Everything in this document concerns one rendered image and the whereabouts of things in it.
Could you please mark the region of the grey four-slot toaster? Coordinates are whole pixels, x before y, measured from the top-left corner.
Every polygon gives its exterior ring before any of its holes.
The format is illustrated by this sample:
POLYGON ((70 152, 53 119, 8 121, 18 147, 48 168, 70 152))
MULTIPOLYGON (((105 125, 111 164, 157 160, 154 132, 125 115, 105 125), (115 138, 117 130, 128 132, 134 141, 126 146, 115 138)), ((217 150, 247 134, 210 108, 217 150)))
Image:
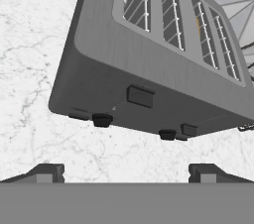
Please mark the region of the grey four-slot toaster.
POLYGON ((49 108, 185 141, 182 124, 196 137, 254 130, 254 78, 214 0, 77 0, 49 108), (155 92, 152 108, 126 100, 132 84, 155 92))

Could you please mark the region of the black toaster lever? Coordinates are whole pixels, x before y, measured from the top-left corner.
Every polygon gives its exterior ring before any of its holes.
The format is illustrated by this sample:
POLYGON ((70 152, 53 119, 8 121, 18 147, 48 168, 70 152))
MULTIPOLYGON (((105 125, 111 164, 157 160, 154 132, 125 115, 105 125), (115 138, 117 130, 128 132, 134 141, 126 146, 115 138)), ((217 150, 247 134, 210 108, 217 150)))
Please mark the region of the black toaster lever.
POLYGON ((126 89, 126 100, 129 103, 147 108, 153 107, 154 95, 154 91, 134 84, 126 89))
POLYGON ((186 136, 195 137, 197 135, 197 126, 190 124, 181 125, 182 134, 186 136))

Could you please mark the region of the black toaster knob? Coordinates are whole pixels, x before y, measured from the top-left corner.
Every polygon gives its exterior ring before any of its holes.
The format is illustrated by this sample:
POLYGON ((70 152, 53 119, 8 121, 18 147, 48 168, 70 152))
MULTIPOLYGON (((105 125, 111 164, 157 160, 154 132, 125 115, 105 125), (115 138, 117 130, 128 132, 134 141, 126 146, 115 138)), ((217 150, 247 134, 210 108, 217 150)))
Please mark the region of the black toaster knob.
POLYGON ((97 113, 92 115, 92 122, 95 127, 108 128, 113 121, 109 114, 97 113))
POLYGON ((176 138, 177 132, 175 130, 160 130, 159 135, 162 140, 173 141, 176 138))

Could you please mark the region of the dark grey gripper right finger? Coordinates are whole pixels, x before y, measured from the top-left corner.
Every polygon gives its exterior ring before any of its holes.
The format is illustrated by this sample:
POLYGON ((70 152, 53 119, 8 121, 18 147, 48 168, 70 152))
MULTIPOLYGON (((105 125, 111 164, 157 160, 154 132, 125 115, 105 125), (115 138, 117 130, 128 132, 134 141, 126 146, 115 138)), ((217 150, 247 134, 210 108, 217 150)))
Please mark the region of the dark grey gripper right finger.
POLYGON ((190 164, 189 183, 252 183, 252 180, 225 172, 215 164, 190 164))

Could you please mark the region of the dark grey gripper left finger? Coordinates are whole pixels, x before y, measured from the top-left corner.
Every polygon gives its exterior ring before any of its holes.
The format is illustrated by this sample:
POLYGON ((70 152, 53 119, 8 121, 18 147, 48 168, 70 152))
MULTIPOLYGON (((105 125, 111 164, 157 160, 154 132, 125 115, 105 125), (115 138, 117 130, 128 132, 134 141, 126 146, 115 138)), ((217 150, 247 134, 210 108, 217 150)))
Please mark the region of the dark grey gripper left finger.
POLYGON ((64 183, 64 164, 38 164, 26 173, 18 174, 0 183, 64 183))

